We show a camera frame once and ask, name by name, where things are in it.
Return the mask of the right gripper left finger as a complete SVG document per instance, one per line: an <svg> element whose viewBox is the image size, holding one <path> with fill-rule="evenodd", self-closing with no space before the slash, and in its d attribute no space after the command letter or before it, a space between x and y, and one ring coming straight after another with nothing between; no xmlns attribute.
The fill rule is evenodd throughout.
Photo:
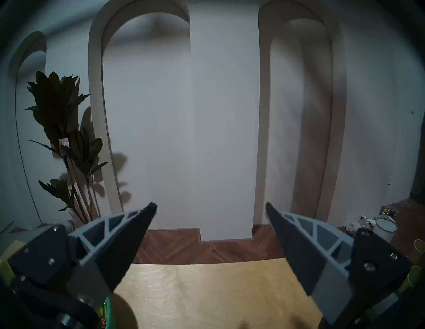
<svg viewBox="0 0 425 329"><path fill-rule="evenodd" d="M97 218L71 233L64 225L51 226L8 263L16 276L36 287L100 306L128 271L156 211L151 202L141 210Z"/></svg>

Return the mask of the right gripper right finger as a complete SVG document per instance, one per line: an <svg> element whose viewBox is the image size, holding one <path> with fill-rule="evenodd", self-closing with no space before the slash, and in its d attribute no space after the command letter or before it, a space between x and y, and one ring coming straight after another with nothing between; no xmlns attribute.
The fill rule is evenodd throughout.
<svg viewBox="0 0 425 329"><path fill-rule="evenodd" d="M326 222L265 205L286 261L323 316L323 324L356 324L395 292L412 263L382 237L358 228L354 237Z"/></svg>

